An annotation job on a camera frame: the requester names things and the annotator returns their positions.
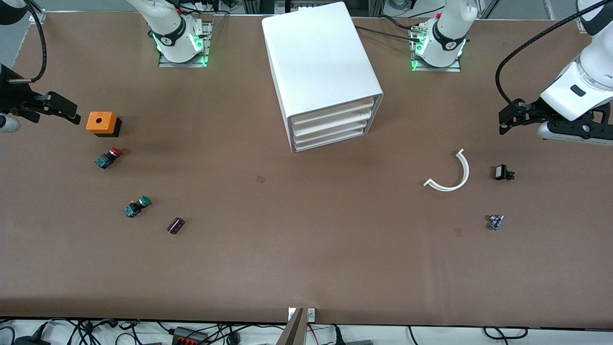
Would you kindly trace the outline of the white plastic drawer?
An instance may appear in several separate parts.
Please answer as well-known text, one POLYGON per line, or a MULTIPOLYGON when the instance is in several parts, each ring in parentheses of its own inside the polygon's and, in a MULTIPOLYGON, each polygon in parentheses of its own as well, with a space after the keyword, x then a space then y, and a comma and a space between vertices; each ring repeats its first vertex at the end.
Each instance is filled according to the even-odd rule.
POLYGON ((307 136, 319 135, 319 134, 323 134, 323 133, 331 133, 333 131, 336 132, 336 131, 341 131, 341 130, 347 130, 347 129, 357 129, 357 128, 365 129, 366 125, 367 125, 367 121, 353 122, 351 124, 346 124, 346 125, 342 125, 342 126, 338 126, 338 127, 333 127, 331 129, 326 129, 326 130, 318 131, 318 132, 312 133, 311 135, 294 136, 294 139, 304 138, 304 137, 307 137, 307 136))
POLYGON ((296 136, 311 135, 312 133, 339 127, 353 122, 367 121, 372 116, 371 109, 362 109, 360 111, 344 112, 327 116, 326 118, 314 120, 304 124, 293 125, 293 134, 296 136))
POLYGON ((362 136, 364 132, 365 129, 357 128, 294 139, 293 152, 311 150, 315 147, 326 146, 342 140, 352 139, 357 136, 362 136))
POLYGON ((326 109, 320 109, 319 111, 309 112, 302 115, 296 115, 291 117, 293 125, 307 124, 316 120, 324 119, 329 116, 340 115, 346 112, 361 111, 363 109, 370 109, 375 102, 374 97, 366 98, 363 100, 353 101, 346 104, 335 105, 326 109))

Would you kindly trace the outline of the white drawer cabinet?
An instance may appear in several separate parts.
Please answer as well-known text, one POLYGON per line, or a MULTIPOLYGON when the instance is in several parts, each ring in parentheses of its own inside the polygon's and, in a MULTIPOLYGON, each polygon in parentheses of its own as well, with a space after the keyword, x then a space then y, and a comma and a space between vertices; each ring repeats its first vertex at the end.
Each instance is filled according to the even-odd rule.
POLYGON ((384 94, 343 2, 266 17, 262 29, 292 152, 292 116, 374 97, 370 131, 384 94))

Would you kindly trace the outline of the white curved plastic strip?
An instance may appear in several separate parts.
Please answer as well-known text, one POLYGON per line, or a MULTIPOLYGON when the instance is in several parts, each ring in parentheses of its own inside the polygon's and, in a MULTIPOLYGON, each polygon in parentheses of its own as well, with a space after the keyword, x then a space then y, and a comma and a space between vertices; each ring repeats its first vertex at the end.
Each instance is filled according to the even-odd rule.
POLYGON ((455 156, 457 157, 458 161, 460 162, 462 169, 463 169, 463 174, 462 174, 462 179, 460 180, 460 182, 455 185, 455 186, 443 186, 440 185, 439 183, 437 183, 436 181, 434 181, 433 179, 427 179, 427 181, 425 181, 425 183, 423 183, 423 186, 429 186, 429 188, 432 188, 436 191, 439 192, 453 192, 459 188, 461 188, 462 186, 464 186, 468 179, 469 179, 469 174, 470 174, 470 167, 469 167, 469 163, 468 160, 466 159, 466 156, 464 155, 465 150, 464 149, 460 149, 455 156))

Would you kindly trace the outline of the black power strip red switches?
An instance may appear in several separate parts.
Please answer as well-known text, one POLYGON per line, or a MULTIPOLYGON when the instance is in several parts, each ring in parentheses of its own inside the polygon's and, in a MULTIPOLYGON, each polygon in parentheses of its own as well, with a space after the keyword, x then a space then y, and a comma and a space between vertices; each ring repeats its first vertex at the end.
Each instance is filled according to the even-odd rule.
POLYGON ((177 327, 172 332, 171 345, 205 345, 208 334, 189 328, 177 327))

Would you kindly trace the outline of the orange button enclosure box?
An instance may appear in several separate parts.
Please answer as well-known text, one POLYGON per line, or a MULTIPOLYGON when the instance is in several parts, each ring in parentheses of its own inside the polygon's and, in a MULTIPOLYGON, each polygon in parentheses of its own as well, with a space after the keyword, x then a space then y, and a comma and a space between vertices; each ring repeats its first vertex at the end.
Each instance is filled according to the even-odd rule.
POLYGON ((86 130, 101 138, 117 138, 121 125, 122 120, 113 112, 90 112, 86 130))

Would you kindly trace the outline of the red push button switch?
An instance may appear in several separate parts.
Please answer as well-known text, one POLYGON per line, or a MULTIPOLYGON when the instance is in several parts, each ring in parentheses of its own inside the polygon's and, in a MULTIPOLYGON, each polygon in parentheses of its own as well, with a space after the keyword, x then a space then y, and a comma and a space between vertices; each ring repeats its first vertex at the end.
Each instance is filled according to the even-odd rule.
POLYGON ((103 170, 106 170, 107 168, 109 168, 121 155, 122 155, 122 151, 120 151, 120 149, 117 149, 116 147, 110 147, 110 149, 108 151, 106 151, 105 153, 101 154, 96 160, 95 160, 95 164, 99 167, 102 168, 103 170))

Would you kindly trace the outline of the aluminium frame profile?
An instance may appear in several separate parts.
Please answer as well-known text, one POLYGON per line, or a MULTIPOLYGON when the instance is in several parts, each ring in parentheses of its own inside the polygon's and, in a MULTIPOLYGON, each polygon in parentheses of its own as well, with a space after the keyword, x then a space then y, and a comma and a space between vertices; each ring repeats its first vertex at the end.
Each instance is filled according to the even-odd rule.
POLYGON ((33 14, 31 14, 29 12, 29 8, 31 7, 36 15, 36 17, 38 18, 38 21, 43 24, 46 16, 48 14, 47 9, 44 9, 43 7, 39 6, 39 4, 37 4, 37 2, 35 2, 35 0, 15 0, 17 2, 17 4, 14 7, 17 7, 20 11, 20 13, 23 13, 23 15, 29 14, 29 22, 31 24, 35 24, 35 16, 33 14))

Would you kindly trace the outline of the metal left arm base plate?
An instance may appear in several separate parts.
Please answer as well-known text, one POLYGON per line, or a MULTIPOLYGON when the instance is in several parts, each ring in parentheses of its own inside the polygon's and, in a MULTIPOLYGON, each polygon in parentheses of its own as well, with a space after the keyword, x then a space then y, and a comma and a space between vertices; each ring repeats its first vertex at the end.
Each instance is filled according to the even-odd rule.
POLYGON ((409 37, 417 39, 417 42, 410 43, 411 50, 411 70, 412 71, 436 71, 436 72, 461 72, 461 56, 462 49, 467 43, 466 38, 460 44, 453 63, 449 66, 434 66, 430 65, 423 59, 422 53, 427 48, 427 44, 431 41, 427 33, 427 22, 422 22, 411 27, 409 37))

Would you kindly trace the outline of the green push button switch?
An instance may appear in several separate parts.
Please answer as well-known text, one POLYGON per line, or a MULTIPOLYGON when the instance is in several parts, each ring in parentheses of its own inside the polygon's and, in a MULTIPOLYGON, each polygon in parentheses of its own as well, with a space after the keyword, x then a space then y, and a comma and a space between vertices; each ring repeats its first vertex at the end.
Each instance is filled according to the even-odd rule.
POLYGON ((138 200, 131 201, 131 203, 123 209, 123 212, 127 218, 136 218, 143 209, 151 204, 151 200, 147 196, 142 195, 138 200))

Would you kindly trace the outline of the brown angled post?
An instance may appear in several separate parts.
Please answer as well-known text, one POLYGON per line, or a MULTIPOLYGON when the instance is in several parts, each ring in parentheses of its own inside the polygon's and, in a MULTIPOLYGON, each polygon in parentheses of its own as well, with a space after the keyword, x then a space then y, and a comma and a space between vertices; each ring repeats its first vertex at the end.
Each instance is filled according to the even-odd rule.
POLYGON ((307 308, 297 308, 275 345, 305 345, 307 308))

